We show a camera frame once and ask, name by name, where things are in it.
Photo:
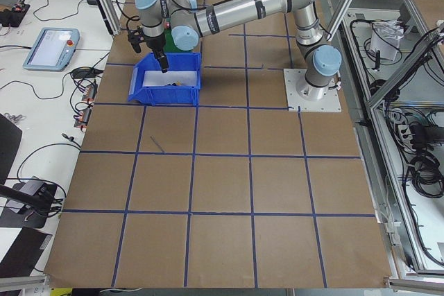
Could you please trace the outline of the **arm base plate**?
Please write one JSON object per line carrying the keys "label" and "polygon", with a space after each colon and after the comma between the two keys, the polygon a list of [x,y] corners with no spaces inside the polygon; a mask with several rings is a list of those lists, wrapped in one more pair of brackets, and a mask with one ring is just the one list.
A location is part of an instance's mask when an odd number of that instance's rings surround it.
{"label": "arm base plate", "polygon": [[305,80],[306,69],[284,69],[287,109],[290,112],[339,113],[339,95],[332,78],[326,87],[312,87]]}

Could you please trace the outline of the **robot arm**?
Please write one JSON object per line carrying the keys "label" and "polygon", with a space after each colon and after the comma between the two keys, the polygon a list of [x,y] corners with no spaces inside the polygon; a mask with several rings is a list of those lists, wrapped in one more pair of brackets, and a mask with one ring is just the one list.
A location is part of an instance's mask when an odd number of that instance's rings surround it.
{"label": "robot arm", "polygon": [[339,71],[342,57],[327,43],[327,33],[316,14],[315,0],[223,0],[205,7],[195,0],[135,0],[140,25],[128,33],[134,51],[140,44],[152,50],[162,71],[169,63],[164,52],[164,21],[169,20],[175,46],[182,51],[194,49],[200,38],[264,19],[276,13],[292,13],[296,23],[296,44],[307,70],[297,81],[297,93],[307,101],[319,101]]}

